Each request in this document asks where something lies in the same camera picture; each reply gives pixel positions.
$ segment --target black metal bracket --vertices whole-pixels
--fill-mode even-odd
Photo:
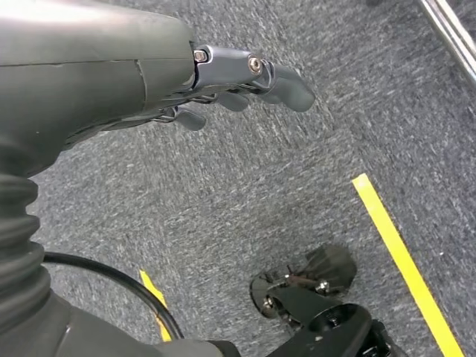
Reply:
[[[336,299],[357,273],[346,248],[323,246],[306,259],[303,268],[287,265],[251,281],[251,298],[262,315],[281,318],[293,334],[267,357],[406,356],[367,309]]]

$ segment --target caster wheel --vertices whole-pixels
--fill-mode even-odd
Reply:
[[[304,264],[282,266],[264,271],[250,283],[254,306],[266,318],[280,317],[279,306],[274,306],[269,292],[281,286],[299,286],[320,295],[335,295],[350,288],[357,267],[347,248],[323,245],[305,256]]]

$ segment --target gray carpet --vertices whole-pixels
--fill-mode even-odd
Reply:
[[[253,311],[251,275],[321,242],[345,244],[359,268],[347,299],[382,319],[411,356],[441,356],[352,187],[366,172],[465,353],[476,356],[474,92],[413,1],[121,2],[180,17],[204,42],[296,65],[317,105],[302,115],[202,108],[209,123],[198,133],[103,133],[35,177],[35,239],[136,277],[144,268],[188,336],[228,338],[256,357],[286,334]],[[476,3],[455,5],[476,29]],[[149,311],[121,288],[52,273],[77,306],[158,341]]]

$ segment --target screw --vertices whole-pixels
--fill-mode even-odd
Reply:
[[[316,286],[315,291],[318,294],[327,294],[329,293],[330,286],[329,282],[327,280],[321,280],[318,286]]]
[[[194,51],[194,58],[195,58],[195,62],[197,62],[197,63],[203,63],[203,62],[207,62],[208,60],[208,56],[207,55],[207,52],[204,52],[204,50]]]
[[[266,297],[264,299],[264,303],[263,303],[263,307],[265,309],[272,309],[273,308],[273,299],[271,297]]]
[[[250,54],[248,57],[248,67],[251,73],[258,76],[263,71],[263,62],[256,55]]]

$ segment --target gray plastic casing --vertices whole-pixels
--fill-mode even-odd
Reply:
[[[112,123],[158,108],[194,76],[177,19],[92,1],[0,1],[0,356],[221,356],[207,342],[136,341],[51,290],[31,242],[28,178]]]

